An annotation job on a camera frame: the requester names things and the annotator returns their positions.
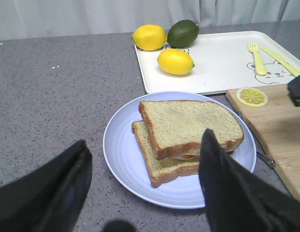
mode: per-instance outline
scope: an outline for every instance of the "yellow fork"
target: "yellow fork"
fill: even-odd
[[[255,59],[255,71],[257,74],[260,76],[265,76],[267,74],[267,70],[265,68],[265,65],[262,61],[262,58],[259,54],[259,48],[257,46],[257,43],[255,42],[250,42],[248,44],[248,50],[249,52],[253,53],[254,59]]]

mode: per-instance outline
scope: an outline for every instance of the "bread slice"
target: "bread slice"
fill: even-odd
[[[233,114],[211,101],[141,101],[139,112],[158,159],[199,155],[201,138],[209,128],[226,151],[235,150],[244,133]]]
[[[178,176],[198,173],[199,157],[190,161],[173,158],[158,160],[149,143],[148,131],[143,121],[133,122],[132,131],[143,155],[152,187],[157,188],[162,183],[175,180]]]

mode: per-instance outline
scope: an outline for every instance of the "gray countertop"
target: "gray countertop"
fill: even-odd
[[[201,28],[256,30],[300,60],[300,21]],[[145,95],[131,33],[0,41],[0,186],[42,166],[79,139],[93,154],[93,176],[76,232],[98,232],[113,218],[138,231],[210,231],[204,209],[177,210],[135,196],[112,175],[103,134],[116,111]],[[210,97],[231,108],[224,94]],[[254,174],[287,192],[260,159]]]

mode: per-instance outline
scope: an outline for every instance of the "wooden cutting board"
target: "wooden cutting board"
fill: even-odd
[[[253,108],[236,99],[236,89],[226,97],[261,143],[275,159],[275,171],[292,196],[300,201],[300,107],[288,97],[286,85],[256,87],[268,95],[269,103]]]

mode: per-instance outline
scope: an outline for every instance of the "yellow knife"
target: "yellow knife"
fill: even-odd
[[[300,71],[298,71],[296,68],[294,68],[292,65],[288,64],[285,59],[279,55],[278,53],[270,50],[269,48],[262,47],[261,48],[264,52],[269,54],[271,57],[273,57],[276,61],[281,63],[290,73],[292,73],[294,76],[299,76]]]

